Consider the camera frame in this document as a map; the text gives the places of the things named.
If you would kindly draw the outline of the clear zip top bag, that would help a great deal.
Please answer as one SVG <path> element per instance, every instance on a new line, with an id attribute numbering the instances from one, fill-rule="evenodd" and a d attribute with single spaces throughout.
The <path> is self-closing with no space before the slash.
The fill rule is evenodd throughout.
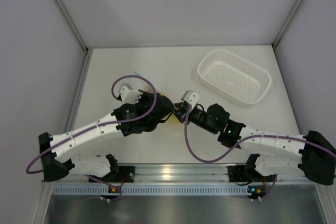
<path id="1" fill-rule="evenodd" d="M 137 107 L 141 110 L 140 114 L 147 112 L 153 105 L 154 95 L 156 94 L 156 102 L 153 110 L 143 119 L 147 120 L 148 123 L 165 123 L 178 125 L 180 124 L 179 118 L 175 114 L 175 106 L 173 102 L 158 89 L 153 91 L 152 87 L 147 82 L 142 84 L 139 89 L 141 93 L 136 103 Z"/>

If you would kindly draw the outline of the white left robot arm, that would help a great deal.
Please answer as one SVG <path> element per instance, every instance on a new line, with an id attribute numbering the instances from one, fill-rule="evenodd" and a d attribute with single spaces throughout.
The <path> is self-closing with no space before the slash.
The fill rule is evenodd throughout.
<path id="1" fill-rule="evenodd" d="M 104 183 L 120 178 L 116 158 L 110 154 L 83 154 L 84 150 L 131 134 L 151 132 L 164 123 L 174 105 L 160 93 L 122 88 L 117 97 L 123 104 L 103 118 L 59 135 L 43 133 L 38 137 L 40 160 L 46 182 L 68 175 L 88 175 Z"/>

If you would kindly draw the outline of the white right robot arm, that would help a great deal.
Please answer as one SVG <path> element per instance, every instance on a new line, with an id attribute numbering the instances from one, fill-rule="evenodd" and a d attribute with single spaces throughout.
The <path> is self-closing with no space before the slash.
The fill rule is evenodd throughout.
<path id="1" fill-rule="evenodd" d="M 261 176 L 304 176 L 317 184 L 331 186 L 335 179 L 335 147 L 319 132 L 306 135 L 277 135 L 246 126 L 229 118 L 219 104 L 207 110 L 187 102 L 175 104 L 174 115 L 217 135 L 217 140 L 231 152 L 238 148 L 248 152 L 245 174 L 250 180 Z"/>

